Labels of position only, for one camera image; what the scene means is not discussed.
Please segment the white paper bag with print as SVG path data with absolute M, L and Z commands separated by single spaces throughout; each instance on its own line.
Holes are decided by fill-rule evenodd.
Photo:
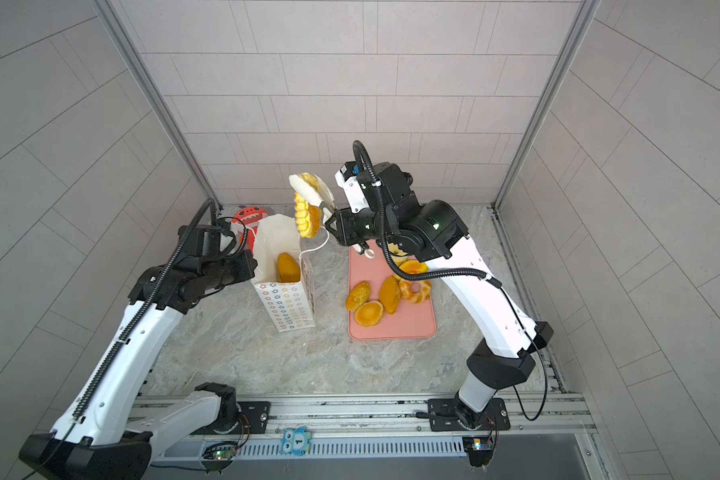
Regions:
M 280 332 L 316 325 L 309 254 L 293 218 L 275 214 L 259 221 L 253 243 L 257 267 L 252 284 Z

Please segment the lumpy yellow long bread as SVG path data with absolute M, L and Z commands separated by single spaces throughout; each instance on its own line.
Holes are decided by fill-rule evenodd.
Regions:
M 312 174 L 301 173 L 290 175 L 289 182 L 294 189 L 295 222 L 299 234 L 302 238 L 314 238 L 322 215 L 318 179 Z

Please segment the long yellow baguette bread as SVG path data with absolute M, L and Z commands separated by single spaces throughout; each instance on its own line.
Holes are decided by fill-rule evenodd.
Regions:
M 283 252 L 278 256 L 276 267 L 280 283 L 298 283 L 301 280 L 300 264 L 289 253 Z

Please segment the white food tongs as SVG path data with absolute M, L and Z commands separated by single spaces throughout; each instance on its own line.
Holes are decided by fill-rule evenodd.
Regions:
M 313 238 L 318 227 L 325 226 L 336 212 L 333 194 L 322 179 L 309 173 L 292 174 L 289 183 L 294 190 L 299 234 L 303 238 Z

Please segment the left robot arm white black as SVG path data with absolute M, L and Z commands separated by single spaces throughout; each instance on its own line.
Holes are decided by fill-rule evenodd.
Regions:
M 146 270 L 129 295 L 116 334 L 95 370 L 48 433 L 32 434 L 18 458 L 47 479 L 139 479 L 151 462 L 201 429 L 243 424 L 233 387 L 206 382 L 160 413 L 131 422 L 134 401 L 166 340 L 199 302 L 251 280 L 257 266 L 205 200 L 168 261 Z

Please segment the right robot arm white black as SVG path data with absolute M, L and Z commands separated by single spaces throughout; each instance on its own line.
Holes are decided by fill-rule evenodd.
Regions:
M 340 245 L 382 257 L 406 281 L 441 279 L 451 289 L 483 335 L 467 359 L 452 415 L 467 430 L 483 429 L 495 394 L 529 378 L 533 354 L 547 347 L 554 330 L 510 298 L 451 205 L 420 203 L 409 173 L 394 163 L 374 164 L 359 140 L 352 151 L 353 160 L 336 174 L 349 205 L 330 213 L 326 228 Z

